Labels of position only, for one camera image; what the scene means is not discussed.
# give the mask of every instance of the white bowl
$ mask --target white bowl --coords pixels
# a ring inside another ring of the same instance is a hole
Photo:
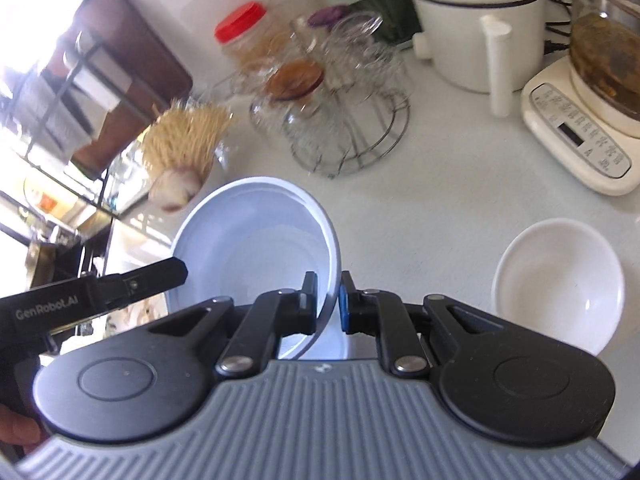
[[[311,195],[285,180],[245,178],[214,191],[182,224],[172,254],[189,275],[166,293],[169,312],[215,296],[251,304],[263,292],[300,288],[305,273],[315,271],[318,329],[284,338],[281,358],[308,349],[335,306],[341,268],[334,228]]]
[[[495,271],[492,301],[498,316],[597,355],[620,321],[625,278],[599,232],[553,218],[511,242]]]

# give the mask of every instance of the finger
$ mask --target finger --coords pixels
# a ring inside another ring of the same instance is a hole
[[[0,441],[24,446],[40,441],[40,427],[32,418],[18,415],[0,404]]]

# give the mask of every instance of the white electric pot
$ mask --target white electric pot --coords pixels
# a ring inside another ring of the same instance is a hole
[[[491,94],[505,117],[511,93],[540,70],[544,0],[414,0],[424,33],[414,36],[418,58],[433,59],[453,84]]]

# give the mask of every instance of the digital display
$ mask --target digital display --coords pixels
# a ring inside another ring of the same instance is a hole
[[[560,128],[560,130],[562,130],[562,133],[569,137],[569,139],[571,139],[576,146],[580,146],[584,142],[584,140],[582,140],[578,136],[578,134],[575,133],[566,123],[560,124],[558,128]]]

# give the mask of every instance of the countertop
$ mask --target countertop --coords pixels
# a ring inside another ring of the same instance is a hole
[[[283,145],[258,140],[230,179],[277,176],[306,189],[333,221],[342,268],[351,271],[356,285],[391,290],[412,303],[442,293],[490,311],[495,268],[522,230],[554,217],[595,227],[620,257],[626,279],[622,320],[602,355],[621,400],[602,435],[624,458],[637,461],[638,385],[626,370],[635,367],[631,373],[637,376],[640,364],[620,352],[627,346],[640,351],[640,339],[631,340],[640,332],[640,190],[614,198],[578,182],[524,125],[519,92],[511,116],[494,118],[486,95],[448,84],[411,53],[405,61],[415,83],[411,122],[383,160],[329,180],[302,170]],[[152,209],[136,211],[134,221],[158,216]],[[162,223],[155,218],[149,226],[169,241],[185,215]],[[373,350],[364,339],[358,345],[362,354]]]

